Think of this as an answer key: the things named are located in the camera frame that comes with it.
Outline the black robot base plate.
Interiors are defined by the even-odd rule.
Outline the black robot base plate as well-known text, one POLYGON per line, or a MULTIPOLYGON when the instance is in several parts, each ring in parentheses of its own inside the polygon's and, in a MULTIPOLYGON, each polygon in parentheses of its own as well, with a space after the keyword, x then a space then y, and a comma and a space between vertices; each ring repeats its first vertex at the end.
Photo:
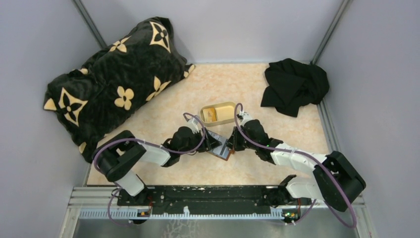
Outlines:
POLYGON ((134 197, 122 190, 117 205, 151 207, 154 215, 181 214, 184 207, 192 215, 260 215, 269 214, 272 208, 312 202, 309 198, 288 197, 285 191, 277 185, 153 185, 134 197))

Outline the brown leather card holder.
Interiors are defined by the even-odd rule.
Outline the brown leather card holder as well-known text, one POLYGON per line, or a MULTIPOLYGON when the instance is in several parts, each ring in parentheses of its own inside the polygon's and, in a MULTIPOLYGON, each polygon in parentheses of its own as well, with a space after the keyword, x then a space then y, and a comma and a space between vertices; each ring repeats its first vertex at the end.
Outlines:
POLYGON ((209 150, 208 153, 224 161, 228 161, 230 155, 234 153, 229 147, 227 147, 228 139, 210 130, 208 130, 208 133, 213 139, 219 142, 218 146, 212 145, 211 150, 209 150))

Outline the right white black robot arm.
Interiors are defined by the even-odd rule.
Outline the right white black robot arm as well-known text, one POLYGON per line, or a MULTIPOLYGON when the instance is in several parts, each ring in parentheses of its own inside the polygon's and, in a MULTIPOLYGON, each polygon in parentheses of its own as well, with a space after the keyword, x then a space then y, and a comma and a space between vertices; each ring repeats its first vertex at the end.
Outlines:
POLYGON ((262 161, 306 174, 289 175, 280 183, 279 199, 284 204, 292 204, 298 198, 317 199, 344 212, 367 186, 341 152, 317 154, 296 149, 269 137, 257 119, 236 122, 228 147, 234 151, 251 149, 262 161))

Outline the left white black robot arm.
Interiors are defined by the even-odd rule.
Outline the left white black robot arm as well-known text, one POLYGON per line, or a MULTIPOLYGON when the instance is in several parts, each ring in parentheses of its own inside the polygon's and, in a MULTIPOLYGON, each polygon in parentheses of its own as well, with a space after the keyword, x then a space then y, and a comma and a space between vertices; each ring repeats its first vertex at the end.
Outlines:
POLYGON ((180 127, 162 145, 152 144, 134 137, 125 130, 94 152, 93 164, 109 182, 129 194, 136 205, 143 205, 149 198, 145 184, 132 171, 138 162, 154 163, 170 167, 183 154, 202 153, 222 145, 207 129, 180 127))

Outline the beige oval tray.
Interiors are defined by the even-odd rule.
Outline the beige oval tray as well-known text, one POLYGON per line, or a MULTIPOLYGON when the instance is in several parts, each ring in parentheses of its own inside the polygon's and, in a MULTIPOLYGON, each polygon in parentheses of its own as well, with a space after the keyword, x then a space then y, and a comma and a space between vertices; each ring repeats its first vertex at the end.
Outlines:
POLYGON ((234 118, 235 118, 235 106, 236 106, 236 103, 234 102, 223 102, 223 103, 207 105, 200 109, 199 116, 203 124, 207 127, 231 123, 231 122, 234 122, 234 118), (210 108, 210 107, 215 108, 217 121, 208 123, 203 120, 202 109, 210 108))

